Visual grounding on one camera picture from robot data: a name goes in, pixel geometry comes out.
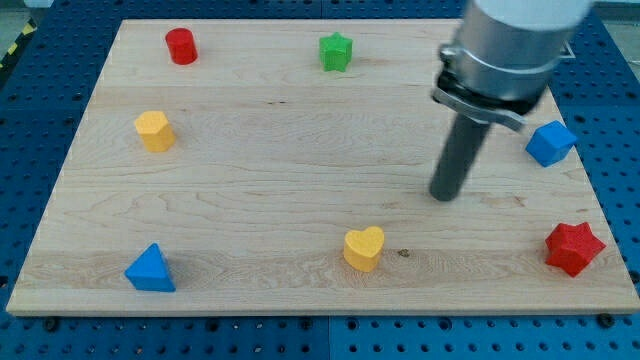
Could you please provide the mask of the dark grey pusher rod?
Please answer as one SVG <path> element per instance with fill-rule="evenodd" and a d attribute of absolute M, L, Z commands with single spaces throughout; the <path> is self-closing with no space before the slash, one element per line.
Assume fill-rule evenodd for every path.
<path fill-rule="evenodd" d="M 490 129 L 490 123 L 455 117 L 429 186 L 436 200 L 448 202 L 458 196 Z"/>

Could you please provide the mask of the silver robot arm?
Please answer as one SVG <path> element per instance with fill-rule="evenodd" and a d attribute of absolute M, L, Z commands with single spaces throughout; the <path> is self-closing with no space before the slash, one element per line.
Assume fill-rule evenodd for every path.
<path fill-rule="evenodd" d="M 435 102 L 456 114 L 429 192 L 455 199 L 492 125 L 519 132 L 592 0 L 469 0 L 439 48 Z"/>

